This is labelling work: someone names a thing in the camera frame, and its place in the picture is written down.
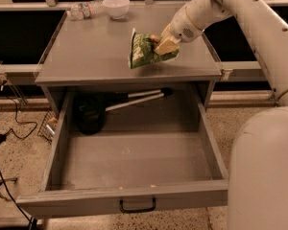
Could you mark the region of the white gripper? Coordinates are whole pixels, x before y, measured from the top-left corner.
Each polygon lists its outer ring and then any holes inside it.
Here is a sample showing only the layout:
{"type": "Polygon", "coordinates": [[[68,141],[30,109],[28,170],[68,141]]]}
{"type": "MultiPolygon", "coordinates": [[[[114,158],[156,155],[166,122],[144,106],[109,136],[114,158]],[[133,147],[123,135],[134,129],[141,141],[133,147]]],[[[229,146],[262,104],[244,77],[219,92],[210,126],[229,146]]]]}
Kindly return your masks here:
{"type": "Polygon", "coordinates": [[[162,39],[155,53],[163,56],[178,50],[180,41],[192,42],[213,24],[213,20],[213,0],[189,1],[176,12],[171,23],[161,33],[162,39]]]}

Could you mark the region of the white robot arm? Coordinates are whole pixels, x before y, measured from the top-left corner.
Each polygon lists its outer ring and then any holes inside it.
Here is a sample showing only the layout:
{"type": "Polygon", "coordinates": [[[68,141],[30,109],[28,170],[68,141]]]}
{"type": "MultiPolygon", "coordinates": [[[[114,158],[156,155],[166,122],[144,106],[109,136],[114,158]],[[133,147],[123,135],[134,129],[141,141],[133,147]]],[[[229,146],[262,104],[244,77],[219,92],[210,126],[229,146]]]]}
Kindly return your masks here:
{"type": "Polygon", "coordinates": [[[156,53],[177,50],[229,15],[252,48],[276,105],[250,118],[234,139],[228,230],[288,230],[288,24],[264,0],[191,0],[162,32],[156,53]]]}

